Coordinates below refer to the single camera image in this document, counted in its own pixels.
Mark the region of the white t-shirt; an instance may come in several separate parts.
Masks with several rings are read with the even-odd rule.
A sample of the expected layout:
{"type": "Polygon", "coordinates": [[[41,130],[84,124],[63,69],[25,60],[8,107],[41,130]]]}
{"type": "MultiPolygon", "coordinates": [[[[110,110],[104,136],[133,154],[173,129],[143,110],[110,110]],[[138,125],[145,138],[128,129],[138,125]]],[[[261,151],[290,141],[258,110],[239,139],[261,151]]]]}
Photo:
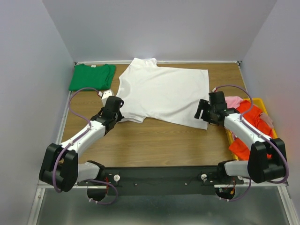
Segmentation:
{"type": "Polygon", "coordinates": [[[153,118],[208,128],[207,122],[194,118],[200,99],[209,98],[208,70],[159,67],[156,59],[134,58],[119,81],[123,121],[143,123],[145,118],[153,118]]]}

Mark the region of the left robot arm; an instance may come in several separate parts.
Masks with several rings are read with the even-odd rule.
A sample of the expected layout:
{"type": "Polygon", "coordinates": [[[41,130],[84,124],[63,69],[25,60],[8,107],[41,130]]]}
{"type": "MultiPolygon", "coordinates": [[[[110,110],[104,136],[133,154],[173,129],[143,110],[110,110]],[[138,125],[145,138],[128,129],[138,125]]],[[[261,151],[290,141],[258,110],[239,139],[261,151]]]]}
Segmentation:
{"type": "Polygon", "coordinates": [[[120,108],[124,101],[109,96],[105,106],[88,121],[86,127],[61,144],[50,144],[45,151],[39,180],[52,185],[58,193],[68,192],[81,181],[99,185],[104,179],[104,166],[94,161],[78,163],[79,157],[97,140],[108,134],[123,119],[120,108]]]}

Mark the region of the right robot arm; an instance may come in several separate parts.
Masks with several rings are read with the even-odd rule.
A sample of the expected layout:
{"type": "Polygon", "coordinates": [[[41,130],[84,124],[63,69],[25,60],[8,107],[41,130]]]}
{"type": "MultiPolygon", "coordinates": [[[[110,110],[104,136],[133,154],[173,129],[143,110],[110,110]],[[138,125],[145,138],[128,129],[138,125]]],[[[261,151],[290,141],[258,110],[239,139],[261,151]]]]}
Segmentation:
{"type": "Polygon", "coordinates": [[[237,109],[228,108],[223,92],[210,92],[209,100],[200,99],[195,118],[232,131],[250,150],[248,160],[219,163],[220,169],[215,173],[218,182],[225,184],[233,176],[249,178],[255,183],[286,182],[289,168],[283,140],[264,134],[237,109]]]}

